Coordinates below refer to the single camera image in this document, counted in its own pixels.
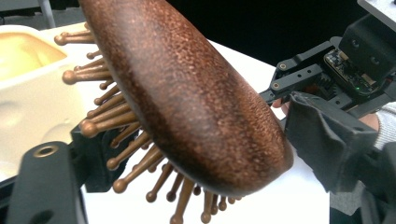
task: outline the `sleeve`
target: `sleeve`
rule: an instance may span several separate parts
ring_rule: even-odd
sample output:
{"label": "sleeve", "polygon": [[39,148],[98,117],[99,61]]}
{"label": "sleeve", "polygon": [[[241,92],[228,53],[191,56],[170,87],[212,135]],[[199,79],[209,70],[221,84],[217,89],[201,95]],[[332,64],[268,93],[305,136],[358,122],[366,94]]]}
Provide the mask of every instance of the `sleeve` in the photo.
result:
{"label": "sleeve", "polygon": [[396,102],[384,105],[376,112],[379,121],[379,133],[375,147],[382,149],[388,142],[396,142]]}

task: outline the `wooden hairbrush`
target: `wooden hairbrush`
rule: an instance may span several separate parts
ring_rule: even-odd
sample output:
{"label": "wooden hairbrush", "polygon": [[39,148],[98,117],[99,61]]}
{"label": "wooden hairbrush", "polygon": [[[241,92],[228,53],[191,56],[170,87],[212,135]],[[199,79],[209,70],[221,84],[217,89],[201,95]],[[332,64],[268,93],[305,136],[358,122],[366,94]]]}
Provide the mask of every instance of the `wooden hairbrush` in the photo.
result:
{"label": "wooden hairbrush", "polygon": [[64,82],[103,80],[97,109],[80,123],[90,137],[120,129],[116,147],[126,136],[143,132],[117,157],[116,169],[139,148],[146,156],[113,189],[166,158],[163,174],[147,195],[156,192],[172,171],[183,182],[171,223],[182,223],[191,193],[205,191],[202,221],[210,220],[214,202],[224,205],[253,193],[292,166],[290,146],[270,107],[181,14],[164,0],[80,0],[87,30],[55,37],[66,43],[95,43],[103,57],[73,71]]}

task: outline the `cream-colored bowl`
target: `cream-colored bowl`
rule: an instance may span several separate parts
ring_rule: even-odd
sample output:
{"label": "cream-colored bowl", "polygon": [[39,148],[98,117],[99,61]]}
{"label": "cream-colored bowl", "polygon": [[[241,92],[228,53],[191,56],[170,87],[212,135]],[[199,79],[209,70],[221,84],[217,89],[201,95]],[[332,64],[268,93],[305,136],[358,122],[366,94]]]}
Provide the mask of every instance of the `cream-colored bowl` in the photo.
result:
{"label": "cream-colored bowl", "polygon": [[28,149],[70,142],[70,131],[84,118],[77,88],[62,82],[72,66],[49,36],[0,26],[0,181],[18,172]]}

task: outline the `circuit board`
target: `circuit board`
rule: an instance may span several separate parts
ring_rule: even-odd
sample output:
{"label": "circuit board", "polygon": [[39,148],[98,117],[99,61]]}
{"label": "circuit board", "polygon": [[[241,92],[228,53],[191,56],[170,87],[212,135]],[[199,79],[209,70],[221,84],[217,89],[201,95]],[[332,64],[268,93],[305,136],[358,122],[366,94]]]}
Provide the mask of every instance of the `circuit board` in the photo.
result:
{"label": "circuit board", "polygon": [[378,90],[378,84],[353,65],[343,51],[330,51],[324,61],[358,95],[367,96]]}

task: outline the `brown speckled surface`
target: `brown speckled surface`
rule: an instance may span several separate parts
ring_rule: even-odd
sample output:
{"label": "brown speckled surface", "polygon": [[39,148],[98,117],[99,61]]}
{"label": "brown speckled surface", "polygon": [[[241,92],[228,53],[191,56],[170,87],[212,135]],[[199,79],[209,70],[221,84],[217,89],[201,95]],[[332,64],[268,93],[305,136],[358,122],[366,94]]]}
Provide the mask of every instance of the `brown speckled surface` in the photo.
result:
{"label": "brown speckled surface", "polygon": [[244,196],[292,164],[269,106],[164,0],[80,0],[112,76],[183,174]]}

